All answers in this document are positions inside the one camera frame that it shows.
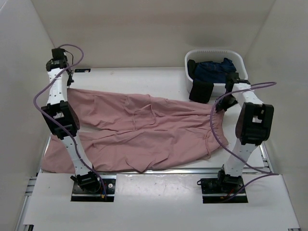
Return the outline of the pink trousers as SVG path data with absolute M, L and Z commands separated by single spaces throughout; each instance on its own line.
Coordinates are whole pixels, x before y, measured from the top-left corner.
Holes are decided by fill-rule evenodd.
M 211 105 L 142 94 L 68 90 L 87 158 L 97 171 L 168 169 L 206 159 L 227 145 L 223 113 Z

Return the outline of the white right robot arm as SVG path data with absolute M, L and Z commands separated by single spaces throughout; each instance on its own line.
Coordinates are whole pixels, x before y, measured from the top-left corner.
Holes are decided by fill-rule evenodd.
M 246 79 L 228 74 L 225 96 L 217 101 L 216 112 L 239 104 L 241 111 L 235 127 L 236 143 L 227 162 L 218 172 L 216 187 L 221 192 L 236 192 L 243 184 L 242 173 L 251 153 L 270 136 L 274 107 L 263 103 Z

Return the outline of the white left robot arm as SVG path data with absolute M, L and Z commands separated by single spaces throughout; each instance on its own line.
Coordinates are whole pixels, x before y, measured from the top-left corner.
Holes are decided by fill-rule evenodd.
M 79 119 L 68 102 L 67 88 L 74 82 L 66 50 L 52 49 L 52 58 L 46 63 L 51 83 L 47 104 L 41 107 L 43 117 L 53 135 L 65 146 L 75 169 L 71 179 L 80 189 L 95 193 L 101 181 L 93 172 L 94 167 L 81 145 L 78 131 Z

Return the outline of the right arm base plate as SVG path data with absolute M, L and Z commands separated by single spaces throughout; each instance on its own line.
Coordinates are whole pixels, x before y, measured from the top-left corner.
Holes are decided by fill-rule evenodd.
M 248 203 L 241 176 L 228 177 L 217 176 L 216 178 L 201 178 L 197 181 L 201 187 L 203 204 L 245 204 Z

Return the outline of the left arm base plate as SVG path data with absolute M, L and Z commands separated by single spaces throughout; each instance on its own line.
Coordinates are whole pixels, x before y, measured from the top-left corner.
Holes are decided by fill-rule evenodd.
M 77 182 L 74 182 L 71 201 L 72 202 L 113 202 L 115 199 L 116 175 L 102 175 L 106 194 L 103 186 L 98 184 L 94 189 L 82 189 Z

